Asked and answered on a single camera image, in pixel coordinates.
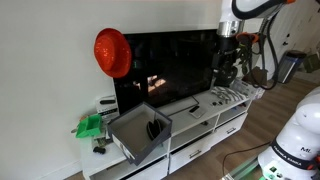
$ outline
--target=white wall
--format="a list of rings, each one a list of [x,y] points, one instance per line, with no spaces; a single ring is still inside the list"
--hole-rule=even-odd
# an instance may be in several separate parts
[[[320,41],[320,5],[315,0],[297,0],[295,3],[283,7],[271,30],[278,60],[287,50],[300,50],[309,52],[315,49]],[[269,70],[268,78],[272,78],[274,64],[269,44],[265,44],[266,68]]]
[[[220,3],[1,1],[0,179],[62,179],[80,171],[70,131],[94,111],[96,98],[114,93],[93,56],[100,30],[217,28]]]

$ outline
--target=storage box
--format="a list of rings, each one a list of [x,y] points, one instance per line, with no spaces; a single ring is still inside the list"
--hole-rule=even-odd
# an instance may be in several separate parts
[[[101,133],[101,116],[95,114],[88,116],[79,123],[76,138],[94,136]]]
[[[151,140],[147,133],[148,122],[160,121],[162,131]],[[129,163],[139,165],[158,145],[171,135],[172,120],[147,103],[127,111],[108,125],[108,134],[122,150]]]
[[[252,100],[260,99],[264,94],[264,89],[255,88],[251,84],[242,81],[241,79],[236,78],[231,85],[231,89],[238,91]]]

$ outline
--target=television screen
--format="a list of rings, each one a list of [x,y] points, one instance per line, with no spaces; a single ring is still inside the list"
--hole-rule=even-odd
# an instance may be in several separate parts
[[[160,107],[208,90],[216,30],[125,34],[129,73],[115,78],[120,113],[145,101]]]

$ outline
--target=white shelf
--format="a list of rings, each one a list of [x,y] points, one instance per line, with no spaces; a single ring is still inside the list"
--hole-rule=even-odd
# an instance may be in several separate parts
[[[125,160],[114,167],[111,167],[109,169],[106,169],[97,173],[96,175],[94,175],[94,179],[105,180],[105,179],[123,178],[124,176],[127,176],[130,173],[152,163],[154,160],[157,160],[160,157],[164,157],[166,154],[167,154],[167,150],[163,146],[159,145],[146,157],[145,160],[141,162],[141,164],[139,164],[139,166],[136,166],[134,164],[129,164],[129,162]]]
[[[218,119],[217,127],[239,116],[240,114],[243,114],[244,112],[246,112],[246,110],[246,107],[237,106],[233,107],[232,109],[229,109],[226,112],[221,113]]]
[[[202,125],[199,124],[171,139],[170,151],[174,151],[177,148],[187,144],[188,142],[200,137],[201,135],[213,130],[215,124]]]
[[[247,98],[242,101],[229,102],[228,104],[223,104],[221,106],[213,106],[212,102],[218,102],[221,100],[209,91],[197,94],[194,97],[195,99],[197,99],[197,101],[200,102],[199,106],[205,109],[206,113],[201,118],[196,119],[189,114],[189,110],[191,109],[190,108],[170,116],[170,118],[172,119],[172,137],[249,100]]]

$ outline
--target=white tv stand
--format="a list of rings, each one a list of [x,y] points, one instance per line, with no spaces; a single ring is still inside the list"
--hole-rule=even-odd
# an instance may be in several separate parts
[[[190,108],[169,116],[171,138],[155,148],[139,166],[129,164],[114,143],[106,146],[106,154],[100,155],[92,152],[91,137],[80,139],[85,179],[162,179],[240,130],[251,105],[251,99],[247,98],[213,106],[212,102],[221,100],[209,91],[193,97],[207,112],[199,119],[189,114]]]

